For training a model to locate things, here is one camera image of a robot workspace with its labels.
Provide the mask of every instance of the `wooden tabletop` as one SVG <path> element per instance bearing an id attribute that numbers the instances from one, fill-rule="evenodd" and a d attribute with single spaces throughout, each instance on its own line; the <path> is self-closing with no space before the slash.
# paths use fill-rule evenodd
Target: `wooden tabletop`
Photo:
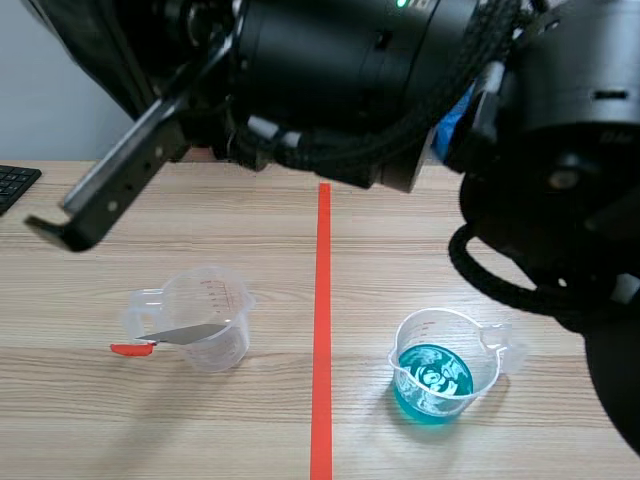
<path id="1" fill-rule="evenodd" d="M 0 219 L 0 478 L 308 479 L 319 179 L 168 165 L 101 245 L 77 255 L 22 220 L 63 218 L 56 205 L 90 164 L 20 165 L 43 177 Z M 580 337 L 482 296 L 450 266 L 459 182 L 426 167 L 412 195 L 334 185 L 333 477 L 639 478 Z M 195 373 L 170 347 L 109 352 L 126 340 L 118 315 L 130 291 L 203 264 L 240 272 L 258 301 L 237 368 Z M 429 306 L 510 321 L 531 349 L 520 374 L 437 432 L 398 413 L 386 360 L 398 324 Z"/>

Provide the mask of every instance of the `black keyboard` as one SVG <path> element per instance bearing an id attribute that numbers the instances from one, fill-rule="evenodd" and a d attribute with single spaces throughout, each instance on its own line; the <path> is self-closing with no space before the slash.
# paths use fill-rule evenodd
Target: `black keyboard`
<path id="1" fill-rule="evenodd" d="M 35 168 L 0 165 L 0 216 L 40 178 L 42 172 Z"/>

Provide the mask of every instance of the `black metal bracket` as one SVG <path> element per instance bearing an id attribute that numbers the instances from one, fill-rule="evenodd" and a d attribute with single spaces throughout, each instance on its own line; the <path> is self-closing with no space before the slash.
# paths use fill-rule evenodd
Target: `black metal bracket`
<path id="1" fill-rule="evenodd" d="M 62 208 L 70 215 L 64 225 L 30 216 L 26 224 L 38 235 L 73 252 L 99 243 L 136 197 L 169 160 L 188 146 L 180 116 L 190 99 L 231 50 L 231 38 L 176 74 L 167 91 L 136 122 L 114 149 L 76 185 Z"/>

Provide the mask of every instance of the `measuring cup handle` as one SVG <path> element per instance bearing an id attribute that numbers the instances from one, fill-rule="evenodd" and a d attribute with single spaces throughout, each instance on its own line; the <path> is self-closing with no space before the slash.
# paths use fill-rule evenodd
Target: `measuring cup handle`
<path id="1" fill-rule="evenodd" d="M 515 343 L 511 324 L 501 323 L 480 328 L 480 341 L 487 350 L 500 358 L 500 371 L 507 375 L 518 373 L 529 353 L 523 343 Z"/>
<path id="2" fill-rule="evenodd" d="M 129 307 L 122 314 L 122 325 L 127 331 L 129 340 L 146 335 L 142 316 L 149 315 L 157 324 L 162 311 L 162 289 L 138 290 L 129 297 Z"/>

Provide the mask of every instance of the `empty measuring cup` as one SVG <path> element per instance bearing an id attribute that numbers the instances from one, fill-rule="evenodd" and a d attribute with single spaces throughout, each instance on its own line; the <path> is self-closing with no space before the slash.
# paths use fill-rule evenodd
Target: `empty measuring cup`
<path id="1" fill-rule="evenodd" d="M 247 316 L 254 305 L 255 300 L 236 273 L 201 267 L 173 277 L 162 288 L 133 292 L 122 323 L 133 342 L 147 333 L 219 325 L 219 329 L 213 329 L 214 335 L 175 348 L 196 370 L 220 372 L 235 365 L 247 352 Z M 145 332 L 145 317 L 152 320 L 152 332 Z"/>
<path id="2" fill-rule="evenodd" d="M 482 327 L 453 310 L 427 308 L 398 327 L 389 363 L 399 405 L 433 424 L 456 418 L 501 373 L 515 373 L 525 356 L 509 324 Z"/>

